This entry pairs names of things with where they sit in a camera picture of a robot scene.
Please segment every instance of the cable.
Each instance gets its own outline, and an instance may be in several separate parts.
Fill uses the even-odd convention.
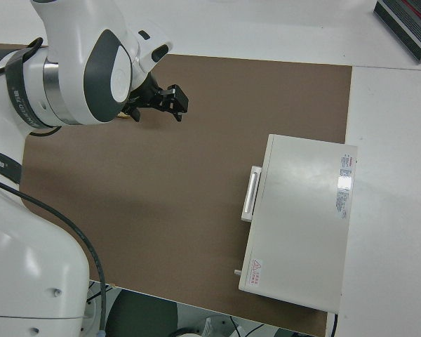
[[[68,225],[70,228],[73,229],[73,231],[79,236],[79,238],[84,242],[84,244],[87,246],[87,249],[91,253],[93,257],[93,262],[95,263],[95,266],[98,271],[98,277],[100,279],[100,293],[101,293],[101,315],[100,315],[100,330],[105,330],[106,327],[106,282],[105,282],[105,273],[103,272],[103,268],[101,266],[100,259],[98,258],[98,254],[93,248],[92,243],[89,241],[87,236],[81,231],[68,217],[64,216],[60,212],[56,211],[53,207],[50,207],[49,205],[43,203],[42,201],[39,201],[38,199],[35,199],[28,194],[25,194],[21,191],[18,191],[12,187],[9,187],[3,183],[0,183],[0,188],[2,190],[5,190],[7,192],[10,192],[11,194],[14,194],[21,199],[27,200],[31,202],[32,204],[35,204],[36,206],[45,209],[46,211],[52,213],[56,218],[62,220],[66,225]]]
[[[41,37],[38,37],[37,39],[33,40],[26,48],[30,48],[28,52],[26,52],[23,57],[22,61],[27,62],[37,51],[39,48],[42,47],[42,43],[44,42],[44,39]],[[0,68],[0,74],[5,73],[5,67]]]
[[[57,133],[61,129],[61,126],[58,126],[57,128],[54,128],[53,130],[45,133],[37,133],[37,132],[31,132],[29,135],[34,137],[47,137],[51,136],[54,133]]]
[[[109,287],[109,285],[106,285],[106,292],[108,292],[109,290],[112,290],[112,287]],[[101,291],[97,292],[95,295],[92,295],[91,297],[89,297],[86,302],[90,302],[91,300],[93,300],[94,298],[98,297],[101,295]]]
[[[251,335],[254,331],[256,331],[257,329],[260,329],[264,326],[265,324],[261,324],[259,325],[257,328],[254,328],[253,330],[251,330],[250,332],[248,332],[245,337],[248,337],[249,335]]]
[[[229,318],[231,319],[232,325],[234,325],[234,328],[235,328],[235,329],[236,329],[236,331],[237,331],[237,335],[238,335],[239,337],[241,337],[241,336],[240,336],[240,333],[239,333],[239,329],[237,328],[236,322],[234,322],[234,320],[232,319],[232,316],[229,316]]]
[[[332,327],[332,333],[330,334],[330,337],[335,337],[335,331],[337,330],[337,322],[338,322],[338,315],[335,314],[334,326]]]

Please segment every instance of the label sticker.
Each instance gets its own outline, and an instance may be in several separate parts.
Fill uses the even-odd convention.
[[[340,175],[337,184],[337,200],[335,207],[337,216],[345,219],[348,216],[349,192],[352,189],[352,169],[354,167],[355,158],[350,154],[345,154],[340,160]]]
[[[250,268],[250,286],[259,286],[260,282],[260,272],[262,270],[262,260],[259,260],[258,258],[254,258],[251,260],[251,268]]]

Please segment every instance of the warning label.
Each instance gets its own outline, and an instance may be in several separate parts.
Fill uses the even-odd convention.
[[[262,271],[262,260],[254,258],[251,260],[251,269],[250,269],[250,286],[259,286],[260,282],[260,272]]]

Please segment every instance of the white device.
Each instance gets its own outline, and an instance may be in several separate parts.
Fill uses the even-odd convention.
[[[255,206],[241,290],[338,313],[356,153],[269,136],[257,196],[246,197]]]
[[[138,119],[138,107],[178,121],[187,111],[179,87],[163,91],[150,74],[172,49],[158,28],[132,32],[112,0],[31,4],[49,47],[0,51],[0,183],[18,190],[36,128],[105,123],[120,111]],[[0,336],[79,336],[88,279],[76,240],[0,189]],[[103,320],[100,328],[104,336]]]

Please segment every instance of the device handle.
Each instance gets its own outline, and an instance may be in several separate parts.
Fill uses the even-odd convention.
[[[250,180],[248,183],[248,189],[246,191],[245,203],[243,204],[243,211],[241,219],[246,222],[251,222],[253,219],[254,203],[258,193],[260,173],[262,168],[259,166],[252,166],[250,173]]]

